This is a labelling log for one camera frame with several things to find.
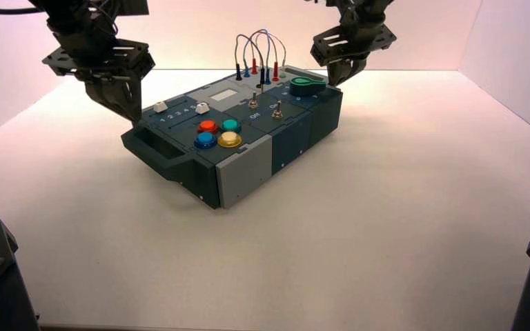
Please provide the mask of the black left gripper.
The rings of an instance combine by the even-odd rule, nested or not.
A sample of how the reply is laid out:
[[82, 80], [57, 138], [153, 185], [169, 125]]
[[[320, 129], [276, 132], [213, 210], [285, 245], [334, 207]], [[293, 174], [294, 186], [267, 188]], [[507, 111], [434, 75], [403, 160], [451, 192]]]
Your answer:
[[140, 121], [141, 80], [155, 66], [148, 44], [118, 39], [109, 51], [94, 60], [72, 57], [58, 48], [42, 63], [57, 76], [70, 75], [87, 81], [86, 93], [93, 101], [132, 123]]

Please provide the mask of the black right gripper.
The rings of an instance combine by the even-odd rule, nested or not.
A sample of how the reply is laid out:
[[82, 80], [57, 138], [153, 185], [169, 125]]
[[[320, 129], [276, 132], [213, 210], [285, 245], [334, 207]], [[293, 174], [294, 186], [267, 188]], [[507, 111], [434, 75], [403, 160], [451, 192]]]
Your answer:
[[365, 69], [371, 52], [386, 50], [396, 40], [385, 24], [350, 33], [344, 26], [335, 26], [313, 37], [311, 55], [319, 66], [327, 66], [328, 84], [338, 86]]

